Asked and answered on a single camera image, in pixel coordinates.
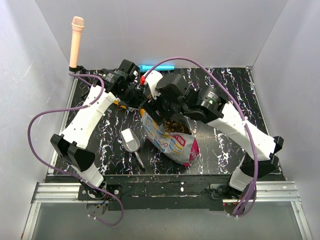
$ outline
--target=pet food bag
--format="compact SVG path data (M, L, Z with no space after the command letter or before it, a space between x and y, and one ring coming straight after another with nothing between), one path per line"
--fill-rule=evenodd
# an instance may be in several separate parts
M160 151L176 163L187 167L197 160L199 157L198 143L192 134L189 121L186 117L183 117L179 122L183 122L183 125L188 128L190 134L181 132L166 133L164 125L158 126L146 111L141 109L140 113L147 138Z

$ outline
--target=black table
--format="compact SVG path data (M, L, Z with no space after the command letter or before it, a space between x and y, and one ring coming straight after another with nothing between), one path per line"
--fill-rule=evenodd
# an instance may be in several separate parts
M239 102L248 120L266 133L266 126L259 109L254 86L247 70L245 68L209 68L208 70ZM181 68L175 69L173 72L182 74L195 89L205 85L215 86L214 81L199 68ZM71 106L82 105L84 101L81 97L88 91L89 88L78 81ZM69 114L66 125L71 122L75 114L75 112ZM191 120L191 128L198 142L201 156L191 167L185 167L169 159L145 138L140 119L138 110L130 112L112 104L98 123L91 135L87 149L96 154L95 164L103 175L229 174L235 170L245 154L241 147L219 130L202 122ZM145 171L141 170L136 157L126 152L122 145L120 132L126 128L131 128L140 139L139 155L144 163ZM55 166L74 172L73 168L60 158L57 159Z

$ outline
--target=white wall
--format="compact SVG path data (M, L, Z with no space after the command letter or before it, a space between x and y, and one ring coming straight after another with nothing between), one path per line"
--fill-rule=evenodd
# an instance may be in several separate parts
M84 18L78 63L100 69L173 56L206 67L252 66L288 0L35 1L67 59L72 18Z
M320 239L320 2L289 0L253 66L270 133L284 138L284 174L294 180L313 238Z
M21 238L37 182L47 168L29 149L27 127L37 113L66 106L68 62L34 0L0 0L0 239ZM61 114L36 121L32 139L49 161Z

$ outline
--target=scoop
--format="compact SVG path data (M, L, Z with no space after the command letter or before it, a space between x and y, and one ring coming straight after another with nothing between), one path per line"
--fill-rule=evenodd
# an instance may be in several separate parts
M145 166L139 154L137 153L138 149L140 148L140 141L138 137L134 134L134 132L130 128L127 128L121 131L121 138L122 138L124 149L130 153L134 153L140 166L144 169Z

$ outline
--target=scoop handle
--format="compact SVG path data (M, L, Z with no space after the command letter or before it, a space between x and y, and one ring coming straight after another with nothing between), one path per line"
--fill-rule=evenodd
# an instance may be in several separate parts
M138 160L140 166L144 169L144 168L145 168L145 165L144 165L144 163L142 162L141 157L139 156L139 154L137 153L137 151L135 151L134 154L135 154L136 159Z

